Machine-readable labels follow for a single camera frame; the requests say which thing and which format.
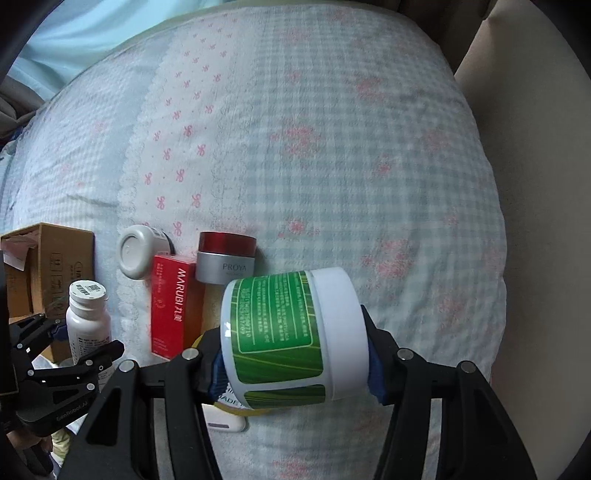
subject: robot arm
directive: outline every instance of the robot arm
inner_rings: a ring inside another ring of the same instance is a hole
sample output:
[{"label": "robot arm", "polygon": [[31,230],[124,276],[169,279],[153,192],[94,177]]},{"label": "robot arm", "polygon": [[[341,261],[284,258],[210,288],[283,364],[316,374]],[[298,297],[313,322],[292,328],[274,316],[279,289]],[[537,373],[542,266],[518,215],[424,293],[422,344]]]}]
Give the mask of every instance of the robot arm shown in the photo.
[{"label": "robot arm", "polygon": [[[535,480],[525,447],[490,385],[471,362],[427,362],[375,327],[363,308],[370,342],[370,391],[394,404],[375,480],[420,480],[431,400],[443,400],[437,480]],[[176,480],[221,480],[203,417],[211,404],[219,330],[199,350],[140,368],[123,361],[90,409],[60,480],[158,480],[152,400],[165,399],[168,448]]]},{"label": "robot arm", "polygon": [[27,466],[4,433],[26,428],[45,437],[86,414],[98,395],[98,374],[121,357],[123,344],[114,341],[67,368],[36,370],[33,360],[60,331],[65,320],[37,314],[8,323],[4,268],[0,267],[0,478],[34,479],[53,470],[39,445],[23,451]]}]

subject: screw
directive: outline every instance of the screw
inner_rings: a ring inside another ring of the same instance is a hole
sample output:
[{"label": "screw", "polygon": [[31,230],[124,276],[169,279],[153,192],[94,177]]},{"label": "screw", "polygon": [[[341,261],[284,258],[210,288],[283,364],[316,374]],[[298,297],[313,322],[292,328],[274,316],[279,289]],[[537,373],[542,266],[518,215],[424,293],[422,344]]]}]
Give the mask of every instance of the screw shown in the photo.
[{"label": "screw", "polygon": [[122,372],[131,372],[135,367],[135,363],[133,360],[123,360],[120,364],[119,364],[119,370],[121,370]]},{"label": "screw", "polygon": [[460,368],[462,369],[463,372],[467,373],[467,374],[472,374],[476,371],[476,365],[474,365],[472,362],[462,362],[460,364]]},{"label": "screw", "polygon": [[187,348],[186,350],[183,350],[182,356],[185,360],[193,360],[193,358],[199,356],[199,350],[196,348]]},{"label": "screw", "polygon": [[409,350],[408,348],[401,348],[396,355],[398,355],[398,358],[400,360],[410,360],[412,357],[414,357],[414,353],[412,350]]}]

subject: light blue fabric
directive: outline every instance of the light blue fabric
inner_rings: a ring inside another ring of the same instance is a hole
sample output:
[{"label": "light blue fabric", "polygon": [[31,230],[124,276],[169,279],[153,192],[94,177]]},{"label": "light blue fabric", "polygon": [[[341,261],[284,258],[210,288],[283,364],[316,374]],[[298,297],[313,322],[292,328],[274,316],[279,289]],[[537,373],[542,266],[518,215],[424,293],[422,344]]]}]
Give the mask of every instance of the light blue fabric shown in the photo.
[{"label": "light blue fabric", "polygon": [[51,99],[125,40],[222,0],[64,0],[39,26],[8,75]]}]

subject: bed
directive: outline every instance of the bed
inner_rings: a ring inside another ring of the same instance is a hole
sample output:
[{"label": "bed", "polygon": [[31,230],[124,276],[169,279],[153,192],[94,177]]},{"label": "bed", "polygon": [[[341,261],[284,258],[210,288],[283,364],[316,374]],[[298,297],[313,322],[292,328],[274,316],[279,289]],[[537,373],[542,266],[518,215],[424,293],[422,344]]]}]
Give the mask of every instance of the bed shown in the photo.
[{"label": "bed", "polygon": [[[383,7],[237,2],[129,40],[2,150],[0,230],[94,231],[113,335],[143,365],[158,361],[149,290],[115,264],[134,223],[187,255],[203,230],[255,236],[260,274],[340,265],[400,345],[489,375],[505,326],[504,220],[453,70],[490,5]],[[390,415],[367,394],[211,437],[225,478],[370,478]],[[426,478],[437,403],[431,421]]]}]

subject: beige wall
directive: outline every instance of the beige wall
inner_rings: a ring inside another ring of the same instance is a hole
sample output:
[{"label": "beige wall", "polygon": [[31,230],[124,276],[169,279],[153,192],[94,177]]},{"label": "beige wall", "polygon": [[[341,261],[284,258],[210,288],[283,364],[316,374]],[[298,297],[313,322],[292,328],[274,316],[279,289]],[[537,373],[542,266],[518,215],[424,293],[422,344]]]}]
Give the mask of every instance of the beige wall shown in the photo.
[{"label": "beige wall", "polygon": [[591,80],[528,0],[499,0],[456,77],[506,222],[493,387],[554,480],[591,429]]}]

